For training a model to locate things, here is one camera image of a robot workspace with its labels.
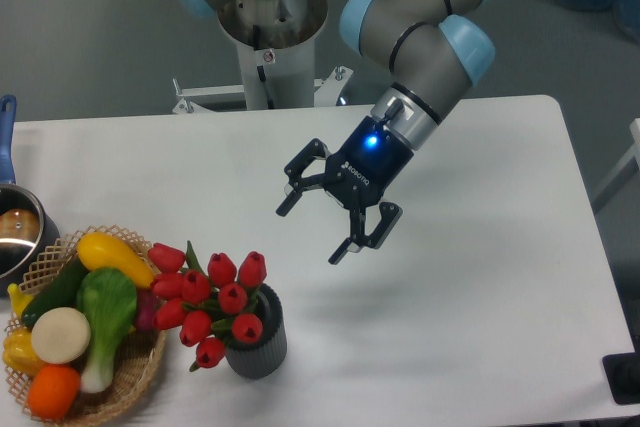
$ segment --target yellow squash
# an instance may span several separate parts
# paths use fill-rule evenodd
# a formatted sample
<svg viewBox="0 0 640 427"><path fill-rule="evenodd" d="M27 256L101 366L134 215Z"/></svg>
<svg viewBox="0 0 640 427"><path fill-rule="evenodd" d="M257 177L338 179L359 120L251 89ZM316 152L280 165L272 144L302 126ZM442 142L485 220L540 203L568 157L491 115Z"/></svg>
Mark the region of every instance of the yellow squash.
<svg viewBox="0 0 640 427"><path fill-rule="evenodd" d="M9 298L11 299L11 310L13 310L18 317L22 315L24 309L33 300L33 295L25 294L20 290L18 284L9 284L7 287Z"/></svg>
<svg viewBox="0 0 640 427"><path fill-rule="evenodd" d="M2 360L17 372L33 377L46 365L31 347L31 332L24 327L11 332L3 346Z"/></svg>
<svg viewBox="0 0 640 427"><path fill-rule="evenodd" d="M93 271L103 267L118 269L139 289L149 289L154 273L123 240L103 232L82 236L77 245L80 262Z"/></svg>

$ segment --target gray vase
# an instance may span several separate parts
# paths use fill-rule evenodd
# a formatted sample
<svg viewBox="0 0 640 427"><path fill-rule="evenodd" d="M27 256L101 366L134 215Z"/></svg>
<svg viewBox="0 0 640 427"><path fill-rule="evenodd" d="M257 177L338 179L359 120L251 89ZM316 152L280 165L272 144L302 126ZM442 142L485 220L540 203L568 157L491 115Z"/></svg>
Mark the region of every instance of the gray vase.
<svg viewBox="0 0 640 427"><path fill-rule="evenodd" d="M262 336L255 344L234 340L227 347L231 368L242 377L261 379L275 371L287 355L282 304L271 287L262 284L255 314L262 321Z"/></svg>

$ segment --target cooking pot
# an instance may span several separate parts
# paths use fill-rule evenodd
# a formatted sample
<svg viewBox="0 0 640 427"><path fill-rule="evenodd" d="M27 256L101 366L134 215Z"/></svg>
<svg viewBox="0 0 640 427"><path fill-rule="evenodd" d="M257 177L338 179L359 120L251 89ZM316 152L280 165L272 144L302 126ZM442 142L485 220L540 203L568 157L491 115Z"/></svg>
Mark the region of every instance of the cooking pot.
<svg viewBox="0 0 640 427"><path fill-rule="evenodd" d="M0 297L6 297L9 284L22 282L31 262L60 232L38 198L16 185L11 141L18 103L5 95L0 107Z"/></svg>

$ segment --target white table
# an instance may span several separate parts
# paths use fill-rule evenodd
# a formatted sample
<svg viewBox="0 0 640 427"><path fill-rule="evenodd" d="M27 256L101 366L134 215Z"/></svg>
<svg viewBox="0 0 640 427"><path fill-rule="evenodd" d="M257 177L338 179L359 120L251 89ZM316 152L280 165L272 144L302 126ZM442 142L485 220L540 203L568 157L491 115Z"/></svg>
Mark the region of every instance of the white table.
<svg viewBox="0 0 640 427"><path fill-rule="evenodd" d="M265 254L285 309L281 368L189 374L170 335L159 382L116 424L465 427L619 417L601 358L632 351L558 104L463 101L387 190L378 251L327 262L348 213L321 191L288 217L284 165L337 150L368 107L16 126L18 183L62 232L119 224L205 261ZM8 302L0 303L0 322ZM3 425L29 425L6 390Z"/></svg>

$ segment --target red tulip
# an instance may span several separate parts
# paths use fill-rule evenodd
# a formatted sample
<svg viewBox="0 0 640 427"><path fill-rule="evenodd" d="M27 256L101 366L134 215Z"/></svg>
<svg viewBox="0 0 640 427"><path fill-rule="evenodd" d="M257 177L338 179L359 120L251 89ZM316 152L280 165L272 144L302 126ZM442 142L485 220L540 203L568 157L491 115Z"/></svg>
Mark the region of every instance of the red tulip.
<svg viewBox="0 0 640 427"><path fill-rule="evenodd" d="M207 266L211 283L221 289L236 280L238 269L227 254L213 254Z"/></svg>
<svg viewBox="0 0 640 427"><path fill-rule="evenodd" d="M167 301L158 309L153 318L153 327L158 330L169 330L182 325L187 312L182 308L182 299L176 297Z"/></svg>
<svg viewBox="0 0 640 427"><path fill-rule="evenodd" d="M158 274L151 282L151 292L161 299L169 300L182 296L184 275L179 272Z"/></svg>
<svg viewBox="0 0 640 427"><path fill-rule="evenodd" d="M182 323L180 342L193 347L211 335L211 317L202 310L189 312Z"/></svg>
<svg viewBox="0 0 640 427"><path fill-rule="evenodd" d="M209 298L211 295L211 284L206 275L190 270L184 276L182 284L182 298L185 302L198 304Z"/></svg>
<svg viewBox="0 0 640 427"><path fill-rule="evenodd" d="M215 367L224 358L225 346L220 339L207 337L196 347L196 364L204 369Z"/></svg>
<svg viewBox="0 0 640 427"><path fill-rule="evenodd" d="M262 335L262 322L255 314L240 314L231 325L231 333L240 342L253 344Z"/></svg>
<svg viewBox="0 0 640 427"><path fill-rule="evenodd" d="M258 287L267 277L264 255L250 252L238 271L238 282L246 289Z"/></svg>
<svg viewBox="0 0 640 427"><path fill-rule="evenodd" d="M163 273L177 272L185 261L184 252L160 243L153 244L147 257Z"/></svg>
<svg viewBox="0 0 640 427"><path fill-rule="evenodd" d="M220 308L225 314L235 315L247 306L247 291L240 284L227 284L218 293Z"/></svg>

